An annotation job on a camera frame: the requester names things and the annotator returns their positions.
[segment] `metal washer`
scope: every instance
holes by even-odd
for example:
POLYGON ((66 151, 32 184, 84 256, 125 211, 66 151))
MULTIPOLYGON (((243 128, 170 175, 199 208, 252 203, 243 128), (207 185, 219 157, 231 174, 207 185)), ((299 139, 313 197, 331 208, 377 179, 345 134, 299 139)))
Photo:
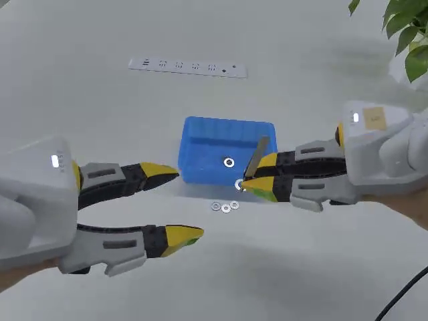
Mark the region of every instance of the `metal washer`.
POLYGON ((218 211, 221 208, 221 204, 219 202, 214 202, 213 204, 211 204, 211 209, 213 211, 218 211))
POLYGON ((229 205, 229 204, 223 204, 223 205, 221 206, 221 211, 222 211, 223 213, 228 213, 228 212, 230 212, 230 211, 231 211, 230 205, 229 205))
POLYGON ((230 202, 230 208, 231 209, 239 209, 239 203, 238 203, 238 201, 232 201, 232 202, 230 202))
POLYGON ((226 167, 231 168, 231 167, 234 167, 234 166, 235 166, 235 161, 233 160, 233 158, 227 157, 227 158, 225 158, 225 160, 223 161, 223 164, 224 164, 226 167))
POLYGON ((238 191, 242 191, 242 187, 241 187, 242 182, 243 182, 243 179, 237 179, 237 180, 235 181, 235 188, 236 188, 238 191))

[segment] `white casing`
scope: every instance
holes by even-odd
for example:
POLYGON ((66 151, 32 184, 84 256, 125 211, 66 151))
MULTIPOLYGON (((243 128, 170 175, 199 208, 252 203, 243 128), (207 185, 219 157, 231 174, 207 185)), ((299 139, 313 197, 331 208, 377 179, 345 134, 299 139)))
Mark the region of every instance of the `white casing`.
POLYGON ((423 114, 395 106, 359 101, 345 105, 342 121, 346 169, 360 193, 408 193, 427 184, 428 166, 423 159, 428 160, 428 133, 419 128, 421 119, 423 114), (367 129, 370 126, 364 110, 376 107, 383 109, 386 126, 367 129))
POLYGON ((78 193, 62 138, 0 156, 0 270, 67 253, 76 234, 78 193))

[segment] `plant leaf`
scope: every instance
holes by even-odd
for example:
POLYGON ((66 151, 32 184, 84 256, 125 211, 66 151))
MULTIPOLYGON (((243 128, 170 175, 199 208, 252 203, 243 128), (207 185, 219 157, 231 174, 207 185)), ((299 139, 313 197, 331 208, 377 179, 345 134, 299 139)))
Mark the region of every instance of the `plant leaf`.
POLYGON ((360 4, 360 0, 352 0, 351 3, 349 4, 348 8, 351 16, 359 4, 360 4))
POLYGON ((417 41, 412 41, 410 44, 409 44, 409 51, 412 51, 412 50, 414 50, 414 49, 416 49, 416 48, 418 48, 419 47, 419 42, 417 42, 417 41))
POLYGON ((428 7, 428 0, 397 0, 399 11, 409 15, 417 15, 428 7))
POLYGON ((410 51, 405 65, 410 82, 425 74, 428 71, 428 45, 422 45, 410 51))
POLYGON ((387 9, 385 10, 385 14, 383 15, 383 25, 382 25, 382 30, 385 29, 385 27, 388 24, 389 18, 391 18, 392 15, 400 12, 399 11, 399 3, 400 1, 398 0, 390 0, 388 5, 387 5, 387 9))
POLYGON ((405 26, 412 22, 413 16, 407 13, 400 12, 396 14, 387 24, 388 39, 391 38, 398 31, 402 30, 405 26))
POLYGON ((410 26, 404 29, 399 38, 399 45, 397 47, 397 52, 395 55, 399 55, 410 43, 414 40, 414 38, 417 35, 417 32, 419 31, 418 27, 410 26))

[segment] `label sticker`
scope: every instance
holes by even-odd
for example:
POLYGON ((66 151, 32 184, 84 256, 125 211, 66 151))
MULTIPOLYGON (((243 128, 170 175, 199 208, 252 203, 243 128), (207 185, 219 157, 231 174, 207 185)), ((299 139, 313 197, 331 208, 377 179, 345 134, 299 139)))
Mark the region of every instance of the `label sticker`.
POLYGON ((386 130, 387 120, 383 107, 365 108, 363 111, 367 130, 386 130))

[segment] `yellow fingertip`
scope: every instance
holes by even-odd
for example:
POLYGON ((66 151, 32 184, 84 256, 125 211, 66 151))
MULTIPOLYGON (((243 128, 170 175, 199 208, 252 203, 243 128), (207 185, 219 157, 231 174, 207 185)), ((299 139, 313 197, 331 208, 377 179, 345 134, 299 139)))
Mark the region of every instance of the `yellow fingertip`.
POLYGON ((148 178, 163 174, 178 174, 176 169, 167 165, 154 163, 140 163, 140 166, 148 178))
POLYGON ((168 248, 162 253, 161 257, 166 257, 178 251, 180 248, 194 243, 203 236, 203 229, 185 225, 167 225, 168 248))
POLYGON ((274 179, 275 177, 273 176, 250 179, 249 181, 242 182, 241 186, 246 191, 249 191, 258 197, 263 197, 271 202, 278 202, 273 191, 274 179))
POLYGON ((268 154, 268 155, 264 156, 261 159, 258 168, 260 168, 260 167, 273 167, 273 166, 276 166, 277 155, 278 154, 276 152, 273 152, 271 154, 268 154))
POLYGON ((72 161, 72 167, 73 167, 73 173, 74 177, 76 178, 76 185, 78 187, 78 191, 80 192, 80 189, 82 188, 82 182, 80 181, 80 169, 79 165, 73 160, 72 161))

